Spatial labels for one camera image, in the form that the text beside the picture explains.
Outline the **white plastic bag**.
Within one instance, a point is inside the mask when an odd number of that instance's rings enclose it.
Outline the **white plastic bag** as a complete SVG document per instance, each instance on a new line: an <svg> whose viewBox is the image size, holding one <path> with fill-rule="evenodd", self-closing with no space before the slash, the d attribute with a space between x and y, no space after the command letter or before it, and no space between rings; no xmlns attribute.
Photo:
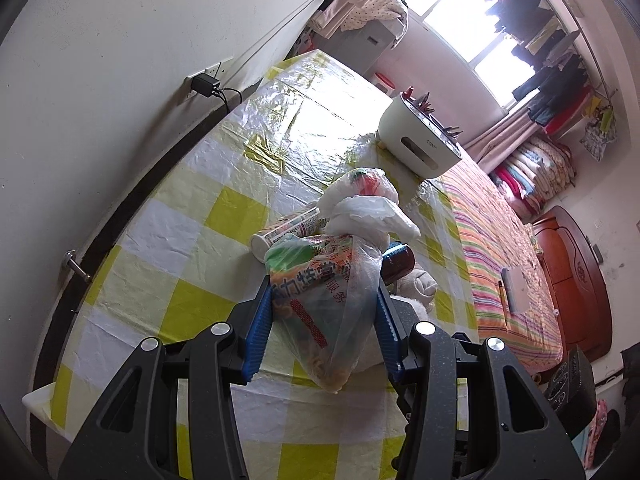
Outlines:
<svg viewBox="0 0 640 480"><path fill-rule="evenodd" d="M381 252L392 234L403 243L421 235L400 209L398 192L380 168L347 171L329 185L317 207L319 217L326 219L326 234L360 237Z"/></svg>

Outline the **brown bottle blue label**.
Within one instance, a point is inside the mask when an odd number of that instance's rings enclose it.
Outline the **brown bottle blue label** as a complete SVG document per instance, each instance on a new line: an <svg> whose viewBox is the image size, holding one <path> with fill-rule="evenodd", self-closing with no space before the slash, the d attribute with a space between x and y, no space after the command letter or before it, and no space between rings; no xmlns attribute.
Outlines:
<svg viewBox="0 0 640 480"><path fill-rule="evenodd" d="M407 244L393 243L383 252L381 278L386 285L393 284L408 275L416 264L416 258Z"/></svg>

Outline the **stack of folded quilts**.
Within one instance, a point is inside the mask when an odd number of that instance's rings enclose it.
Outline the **stack of folded quilts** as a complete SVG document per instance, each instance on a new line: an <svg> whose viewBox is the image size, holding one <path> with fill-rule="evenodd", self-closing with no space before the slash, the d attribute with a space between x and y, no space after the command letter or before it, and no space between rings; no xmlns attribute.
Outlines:
<svg viewBox="0 0 640 480"><path fill-rule="evenodd" d="M573 153L565 144L532 136L489 177L521 222L530 223L546 203L574 184Z"/></svg>

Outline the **black power adapter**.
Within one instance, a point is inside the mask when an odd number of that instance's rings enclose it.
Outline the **black power adapter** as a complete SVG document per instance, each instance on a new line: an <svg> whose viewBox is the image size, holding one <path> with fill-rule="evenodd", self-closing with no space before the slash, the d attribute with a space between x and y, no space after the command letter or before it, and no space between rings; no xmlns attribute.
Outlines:
<svg viewBox="0 0 640 480"><path fill-rule="evenodd" d="M191 78L190 90L200 96L210 98L219 90L219 88L220 81L209 73L199 73Z"/></svg>

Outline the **yellow checkered tablecloth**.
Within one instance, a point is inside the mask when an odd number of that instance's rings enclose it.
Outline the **yellow checkered tablecloth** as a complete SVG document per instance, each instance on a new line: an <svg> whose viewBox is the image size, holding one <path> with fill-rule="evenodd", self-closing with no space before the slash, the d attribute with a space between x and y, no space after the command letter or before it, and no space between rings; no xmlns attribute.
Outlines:
<svg viewBox="0 0 640 480"><path fill-rule="evenodd" d="M444 187L420 182L381 150L390 99L323 53L260 88L178 162L117 241L67 339L43 418L72 438L116 370L147 336L175 342L255 296L265 269L250 252L264 226L318 200L349 169L382 168L419 227L416 261L435 279L431 317L477 333L471 279ZM377 366L343 390L316 387L271 336L262 368L233 403L254 479L390 479L405 419Z"/></svg>

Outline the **red wooden headboard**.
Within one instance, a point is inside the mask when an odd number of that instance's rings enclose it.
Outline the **red wooden headboard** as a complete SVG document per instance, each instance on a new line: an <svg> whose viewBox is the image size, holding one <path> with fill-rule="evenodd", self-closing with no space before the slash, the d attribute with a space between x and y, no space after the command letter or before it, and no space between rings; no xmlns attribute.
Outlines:
<svg viewBox="0 0 640 480"><path fill-rule="evenodd" d="M559 311L564 347L585 353L589 362L608 354L613 341L610 300L600 264L574 218L554 206L533 224L542 249L540 262Z"/></svg>

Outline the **pink right curtain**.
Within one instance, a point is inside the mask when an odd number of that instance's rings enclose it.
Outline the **pink right curtain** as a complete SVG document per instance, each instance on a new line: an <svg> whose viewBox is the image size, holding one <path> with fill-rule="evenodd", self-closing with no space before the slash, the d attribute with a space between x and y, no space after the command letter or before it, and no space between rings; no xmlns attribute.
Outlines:
<svg viewBox="0 0 640 480"><path fill-rule="evenodd" d="M526 107L463 144L463 148L485 174L497 169L519 146L542 128L528 116Z"/></svg>

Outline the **white printed paper cup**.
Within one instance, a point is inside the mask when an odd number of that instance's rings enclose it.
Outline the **white printed paper cup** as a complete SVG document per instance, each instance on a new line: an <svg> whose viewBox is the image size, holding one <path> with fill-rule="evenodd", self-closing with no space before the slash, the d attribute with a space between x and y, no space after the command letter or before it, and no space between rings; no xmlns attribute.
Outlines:
<svg viewBox="0 0 640 480"><path fill-rule="evenodd" d="M264 262L266 252L288 235L305 237L319 233L326 225L326 219L320 217L316 203L311 203L300 211L281 217L269 226L265 226L250 238L250 251L259 261Z"/></svg>

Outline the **cream plastic trash bin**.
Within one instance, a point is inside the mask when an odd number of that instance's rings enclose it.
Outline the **cream plastic trash bin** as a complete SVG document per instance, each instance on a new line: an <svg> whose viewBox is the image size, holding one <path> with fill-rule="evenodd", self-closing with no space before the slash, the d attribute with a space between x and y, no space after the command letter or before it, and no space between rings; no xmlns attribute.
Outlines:
<svg viewBox="0 0 640 480"><path fill-rule="evenodd" d="M40 422L66 441L72 442L74 435L66 429L66 402L55 401L56 383L51 382L22 397L22 404Z"/></svg>

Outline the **clear printed snack bag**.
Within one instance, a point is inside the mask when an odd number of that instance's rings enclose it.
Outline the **clear printed snack bag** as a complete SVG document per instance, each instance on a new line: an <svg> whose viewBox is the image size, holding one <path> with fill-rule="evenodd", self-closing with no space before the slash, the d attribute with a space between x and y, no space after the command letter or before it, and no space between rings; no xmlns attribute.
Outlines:
<svg viewBox="0 0 640 480"><path fill-rule="evenodd" d="M329 393L348 382L373 328L380 248L355 235L288 235L265 255L274 328Z"/></svg>

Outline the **white desk organizer box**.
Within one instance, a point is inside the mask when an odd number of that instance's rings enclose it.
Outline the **white desk organizer box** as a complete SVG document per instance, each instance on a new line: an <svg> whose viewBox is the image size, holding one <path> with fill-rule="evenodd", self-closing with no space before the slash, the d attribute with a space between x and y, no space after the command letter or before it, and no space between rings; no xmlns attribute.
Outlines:
<svg viewBox="0 0 640 480"><path fill-rule="evenodd" d="M462 161L459 144L413 99L398 94L378 122L378 137L414 174L434 179Z"/></svg>

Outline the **striped bed sheet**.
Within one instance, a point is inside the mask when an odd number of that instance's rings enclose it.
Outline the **striped bed sheet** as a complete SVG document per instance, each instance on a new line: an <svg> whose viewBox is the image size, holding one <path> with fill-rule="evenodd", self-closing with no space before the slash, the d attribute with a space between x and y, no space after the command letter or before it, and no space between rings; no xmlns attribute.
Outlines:
<svg viewBox="0 0 640 480"><path fill-rule="evenodd" d="M488 175L469 156L439 177L454 211L471 280L480 338L498 337L529 374L551 370L564 354L563 335L532 228L516 215ZM519 266L529 309L503 317L501 270Z"/></svg>

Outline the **grey cabinet with clothes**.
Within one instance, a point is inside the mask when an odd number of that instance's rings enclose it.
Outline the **grey cabinet with clothes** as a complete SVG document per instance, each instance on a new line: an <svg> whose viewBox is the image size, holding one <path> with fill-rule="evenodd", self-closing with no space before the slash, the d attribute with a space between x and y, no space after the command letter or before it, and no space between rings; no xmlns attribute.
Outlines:
<svg viewBox="0 0 640 480"><path fill-rule="evenodd" d="M312 14L300 45L320 50L366 76L409 28L405 0L324 0Z"/></svg>

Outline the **yellow pencil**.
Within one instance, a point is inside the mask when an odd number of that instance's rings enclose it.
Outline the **yellow pencil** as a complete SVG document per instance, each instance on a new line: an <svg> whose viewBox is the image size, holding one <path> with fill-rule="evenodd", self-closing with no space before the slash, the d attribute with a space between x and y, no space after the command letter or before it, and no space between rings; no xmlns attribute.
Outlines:
<svg viewBox="0 0 640 480"><path fill-rule="evenodd" d="M498 293L499 293L500 304L502 307L503 317L506 320L506 317L508 316L508 313L509 313L509 304L508 304L508 300L506 299L506 291L504 290L504 286L501 280L498 281Z"/></svg>

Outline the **hanging clothes row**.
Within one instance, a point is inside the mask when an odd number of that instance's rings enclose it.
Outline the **hanging clothes row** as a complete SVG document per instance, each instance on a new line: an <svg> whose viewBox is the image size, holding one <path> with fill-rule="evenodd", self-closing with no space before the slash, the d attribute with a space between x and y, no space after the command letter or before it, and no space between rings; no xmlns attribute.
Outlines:
<svg viewBox="0 0 640 480"><path fill-rule="evenodd" d="M515 41L511 54L534 71L511 96L546 136L562 136L580 118L597 124L597 141L615 139L611 96L579 10L570 0L486 0L496 31Z"/></svg>

